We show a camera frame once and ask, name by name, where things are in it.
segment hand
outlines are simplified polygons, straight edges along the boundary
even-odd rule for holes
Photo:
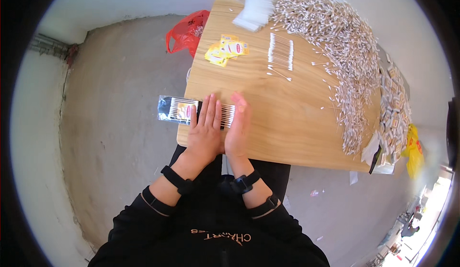
[[[214,93],[206,96],[201,105],[198,123],[196,120],[196,107],[192,107],[190,131],[187,139],[187,149],[184,151],[191,154],[193,161],[199,164],[200,172],[210,164],[218,154],[224,152],[224,146],[220,143],[220,122],[222,104],[216,101]]]
[[[252,109],[243,95],[237,91],[233,92],[230,99],[235,103],[235,116],[225,138],[225,154],[231,161],[247,159],[247,137]]]

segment concrete floor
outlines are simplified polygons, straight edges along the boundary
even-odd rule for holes
[[[159,95],[185,91],[192,57],[187,50],[167,54],[164,40],[181,18],[141,18],[91,31],[68,77],[63,171],[75,220],[95,248],[107,241],[112,218],[160,175],[175,149],[177,125],[158,121],[156,104]],[[348,171],[292,166],[288,209],[331,266],[349,267],[377,252],[405,209],[410,181],[407,172],[397,177],[360,173],[350,186]],[[314,189],[320,193],[310,197]]]

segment wrist strap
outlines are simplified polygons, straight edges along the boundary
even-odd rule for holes
[[[153,194],[150,192],[148,186],[146,187],[146,189],[142,191],[142,197],[148,205],[150,205],[156,211],[163,213],[164,215],[171,215],[174,211],[173,206],[166,205],[163,202],[156,199],[156,197],[153,196]]]
[[[253,184],[256,183],[259,179],[260,173],[254,169],[250,175],[242,175],[239,178],[233,180],[230,185],[236,194],[245,194],[246,192],[253,189]]]
[[[273,194],[267,198],[267,201],[265,201],[264,204],[248,209],[248,212],[251,217],[257,217],[257,216],[261,216],[267,213],[268,211],[272,209],[275,209],[277,206],[278,206],[278,197],[276,197]]]
[[[174,170],[172,170],[169,166],[165,166],[161,173],[165,176],[166,179],[174,186],[177,187],[177,192],[180,195],[190,194],[193,191],[193,181],[190,179],[184,180],[182,177],[179,176]]]

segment pile of cotton swabs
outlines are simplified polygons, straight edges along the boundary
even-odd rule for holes
[[[371,28],[348,3],[335,0],[276,0],[270,19],[274,28],[304,38],[330,59],[332,64],[325,70],[339,79],[331,101],[340,111],[337,125],[344,125],[342,148],[345,154],[358,154],[369,124],[363,108],[372,104],[371,93],[380,85],[377,41]]]

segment red bag handle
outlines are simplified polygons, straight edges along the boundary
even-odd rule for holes
[[[166,34],[166,50],[169,52],[169,53],[172,53],[171,50],[169,49],[169,41],[171,40],[171,34],[173,33],[173,30],[170,30],[167,34]]]

